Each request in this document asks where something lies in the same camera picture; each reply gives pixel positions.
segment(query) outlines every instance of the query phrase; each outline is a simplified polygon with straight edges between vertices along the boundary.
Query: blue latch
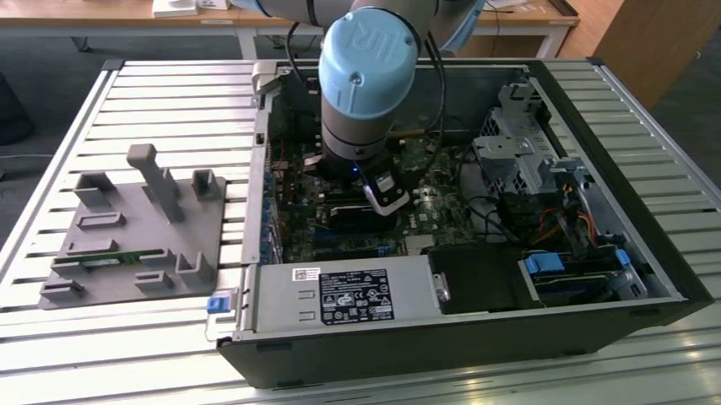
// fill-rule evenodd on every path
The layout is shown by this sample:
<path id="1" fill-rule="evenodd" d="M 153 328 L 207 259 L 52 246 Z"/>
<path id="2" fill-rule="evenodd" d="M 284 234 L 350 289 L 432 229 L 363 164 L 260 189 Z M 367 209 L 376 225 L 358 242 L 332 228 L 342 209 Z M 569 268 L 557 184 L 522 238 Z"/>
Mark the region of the blue latch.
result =
<path id="1" fill-rule="evenodd" d="M 223 314 L 229 312 L 229 297 L 211 297 L 207 299 L 208 314 Z"/>
<path id="2" fill-rule="evenodd" d="M 535 253 L 523 260 L 529 274 L 554 273 L 566 270 L 558 253 Z"/>
<path id="3" fill-rule="evenodd" d="M 617 250 L 617 258 L 618 258 L 618 261 L 621 262 L 621 266 L 626 267 L 627 265 L 631 264 L 631 259 L 629 258 L 629 254 L 626 253 L 623 249 Z"/>

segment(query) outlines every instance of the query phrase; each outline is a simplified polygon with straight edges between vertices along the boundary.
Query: power supply label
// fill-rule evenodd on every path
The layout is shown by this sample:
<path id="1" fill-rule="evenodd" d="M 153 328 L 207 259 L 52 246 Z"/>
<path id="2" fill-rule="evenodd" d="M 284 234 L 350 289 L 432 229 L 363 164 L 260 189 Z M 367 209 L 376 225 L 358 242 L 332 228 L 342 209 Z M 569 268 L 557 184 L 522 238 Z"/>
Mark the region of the power supply label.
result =
<path id="1" fill-rule="evenodd" d="M 320 320 L 326 325 L 392 319 L 384 269 L 320 274 Z"/>

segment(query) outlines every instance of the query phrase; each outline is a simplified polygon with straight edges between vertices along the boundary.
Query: metal rack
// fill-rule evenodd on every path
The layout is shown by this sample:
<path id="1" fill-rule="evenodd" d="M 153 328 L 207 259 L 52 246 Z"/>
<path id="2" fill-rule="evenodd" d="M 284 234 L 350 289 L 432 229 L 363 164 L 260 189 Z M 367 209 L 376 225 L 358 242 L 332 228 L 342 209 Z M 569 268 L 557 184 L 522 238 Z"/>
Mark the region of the metal rack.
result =
<path id="1" fill-rule="evenodd" d="M 721 297 L 721 198 L 689 157 L 603 66 L 547 61 L 706 288 Z M 0 392 L 4 403 L 653 403 L 721 394 L 721 305 L 562 360 L 344 381 L 250 387 L 215 352 L 232 313 L 205 325 L 205 298 L 37 309 L 76 208 L 81 172 L 140 180 L 125 162 L 152 143 L 176 179 L 212 168 L 229 180 L 219 288 L 240 281 L 255 107 L 252 62 L 125 62 L 100 73 L 59 153 L 0 252 Z M 559 140 L 570 138 L 554 125 Z"/>

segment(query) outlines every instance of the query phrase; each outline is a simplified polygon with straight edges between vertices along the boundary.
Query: motherboard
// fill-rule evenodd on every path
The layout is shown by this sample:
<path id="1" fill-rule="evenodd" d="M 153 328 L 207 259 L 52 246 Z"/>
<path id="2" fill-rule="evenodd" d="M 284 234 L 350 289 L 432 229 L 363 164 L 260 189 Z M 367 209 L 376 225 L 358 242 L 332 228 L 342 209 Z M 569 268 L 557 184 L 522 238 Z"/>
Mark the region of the motherboard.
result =
<path id="1" fill-rule="evenodd" d="M 427 135 L 398 141 L 394 160 L 400 170 L 420 169 L 434 146 Z M 274 148 L 283 262 L 414 256 L 431 246 L 477 240 L 454 181 L 452 153 L 436 156 L 411 203 L 387 217 L 372 211 L 360 180 L 326 181 L 304 172 L 304 158 L 318 153 L 318 143 L 287 139 Z"/>

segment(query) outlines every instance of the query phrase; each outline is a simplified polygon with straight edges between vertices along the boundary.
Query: white label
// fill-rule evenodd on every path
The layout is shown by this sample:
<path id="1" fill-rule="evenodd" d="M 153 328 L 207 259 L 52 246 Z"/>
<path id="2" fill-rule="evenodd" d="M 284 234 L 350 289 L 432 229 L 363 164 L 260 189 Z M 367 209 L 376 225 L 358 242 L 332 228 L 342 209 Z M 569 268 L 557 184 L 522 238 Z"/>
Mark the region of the white label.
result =
<path id="1" fill-rule="evenodd" d="M 115 266 L 117 264 L 120 264 L 120 260 L 117 259 L 93 260 L 92 262 L 83 263 L 85 267 Z"/>
<path id="2" fill-rule="evenodd" d="M 303 267 L 292 269 L 292 281 L 318 281 L 319 275 L 319 267 Z"/>
<path id="3" fill-rule="evenodd" d="M 231 19 L 201 19 L 200 24 L 216 24 L 216 25 L 231 25 L 234 21 Z"/>

